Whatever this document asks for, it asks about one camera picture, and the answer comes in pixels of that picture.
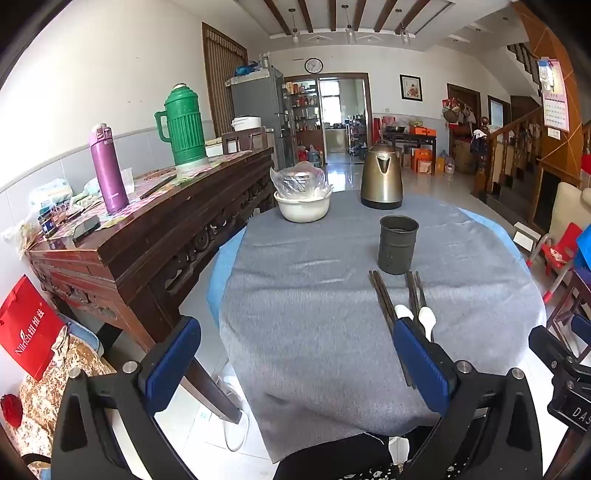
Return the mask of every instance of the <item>white pot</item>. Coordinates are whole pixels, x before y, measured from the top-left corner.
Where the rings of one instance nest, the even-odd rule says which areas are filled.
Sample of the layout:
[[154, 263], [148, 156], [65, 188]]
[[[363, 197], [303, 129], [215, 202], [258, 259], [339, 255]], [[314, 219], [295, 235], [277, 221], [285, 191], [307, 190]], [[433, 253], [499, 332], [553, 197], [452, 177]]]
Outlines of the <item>white pot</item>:
[[319, 200], [309, 200], [303, 202], [301, 200], [288, 200], [279, 197], [275, 192], [274, 197], [279, 204], [281, 214], [290, 222], [308, 223], [320, 220], [326, 212], [329, 211], [330, 194]]
[[232, 128], [235, 132], [248, 130], [249, 128], [260, 128], [262, 125], [260, 116], [237, 116], [232, 121]]

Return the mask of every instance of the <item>wooden ceiling beam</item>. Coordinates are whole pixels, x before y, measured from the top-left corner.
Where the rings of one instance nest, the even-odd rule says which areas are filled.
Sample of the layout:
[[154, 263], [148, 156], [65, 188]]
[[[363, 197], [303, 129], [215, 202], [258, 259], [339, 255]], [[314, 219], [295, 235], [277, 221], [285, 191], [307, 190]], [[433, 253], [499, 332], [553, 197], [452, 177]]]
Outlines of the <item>wooden ceiling beam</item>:
[[306, 0], [297, 0], [300, 11], [302, 16], [304, 17], [304, 22], [306, 22], [306, 27], [308, 32], [314, 33], [314, 28], [312, 28], [312, 21], [310, 20], [310, 14], [308, 13], [308, 6], [306, 5]]
[[394, 30], [394, 32], [397, 33], [398, 35], [400, 35], [403, 25], [404, 25], [404, 28], [408, 28], [408, 26], [410, 25], [410, 22], [412, 22], [414, 20], [414, 18], [419, 14], [419, 12], [427, 6], [429, 1], [430, 0], [418, 0], [417, 3], [415, 3], [410, 8], [408, 13], [404, 16], [404, 18], [402, 19], [400, 24], [396, 27], [396, 30]]
[[287, 23], [285, 23], [285, 20], [281, 16], [281, 12], [279, 12], [279, 9], [277, 8], [276, 4], [273, 3], [273, 0], [265, 0], [265, 3], [267, 4], [269, 10], [271, 10], [273, 17], [275, 17], [275, 19], [279, 22], [279, 25], [281, 26], [285, 34], [291, 35], [291, 29], [287, 26]]
[[394, 5], [396, 5], [397, 1], [398, 0], [386, 0], [378, 17], [378, 21], [375, 23], [374, 32], [377, 33], [382, 30], [382, 27], [386, 23], [386, 20], [388, 19], [390, 12], [394, 9]]
[[330, 31], [336, 32], [336, 0], [329, 0]]
[[356, 32], [359, 30], [359, 26], [361, 25], [361, 17], [363, 15], [363, 10], [365, 9], [365, 2], [366, 0], [357, 0], [357, 6], [355, 7], [355, 17], [353, 19], [353, 29]]

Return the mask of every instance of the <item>framed picture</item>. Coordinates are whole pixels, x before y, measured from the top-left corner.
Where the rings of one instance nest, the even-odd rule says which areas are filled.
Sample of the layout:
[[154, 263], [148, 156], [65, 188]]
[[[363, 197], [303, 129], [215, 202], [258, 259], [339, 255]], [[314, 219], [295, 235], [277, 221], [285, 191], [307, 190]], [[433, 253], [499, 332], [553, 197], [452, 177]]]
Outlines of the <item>framed picture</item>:
[[401, 75], [400, 91], [403, 100], [416, 100], [417, 102], [422, 102], [423, 88], [421, 87], [421, 77]]

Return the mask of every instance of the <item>red child chair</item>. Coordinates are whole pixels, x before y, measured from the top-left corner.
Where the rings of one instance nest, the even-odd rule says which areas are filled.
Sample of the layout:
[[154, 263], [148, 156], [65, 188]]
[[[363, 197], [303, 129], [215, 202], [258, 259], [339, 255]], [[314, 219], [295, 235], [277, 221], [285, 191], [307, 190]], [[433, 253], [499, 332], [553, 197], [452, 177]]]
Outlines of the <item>red child chair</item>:
[[577, 246], [577, 237], [581, 233], [583, 233], [583, 231], [577, 224], [570, 223], [560, 239], [560, 242], [556, 245], [554, 245], [554, 238], [547, 233], [540, 239], [529, 259], [525, 262], [528, 267], [531, 267], [534, 258], [536, 258], [540, 253], [540, 250], [542, 250], [542, 252], [544, 252], [544, 257], [546, 258], [546, 275], [550, 275], [552, 267], [558, 271], [558, 277], [555, 282], [552, 283], [550, 289], [544, 293], [544, 296], [542, 297], [545, 304], [550, 301], [552, 295], [564, 280], [566, 274], [573, 268], [573, 258], [579, 249]]

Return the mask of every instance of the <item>black cup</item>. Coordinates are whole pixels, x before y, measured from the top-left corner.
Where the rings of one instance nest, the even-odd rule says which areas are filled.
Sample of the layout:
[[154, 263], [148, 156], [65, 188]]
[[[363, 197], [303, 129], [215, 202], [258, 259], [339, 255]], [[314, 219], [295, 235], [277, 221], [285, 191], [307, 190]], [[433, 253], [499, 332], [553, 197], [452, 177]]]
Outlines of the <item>black cup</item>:
[[378, 267], [392, 275], [410, 270], [418, 223], [401, 215], [388, 215], [379, 220]]

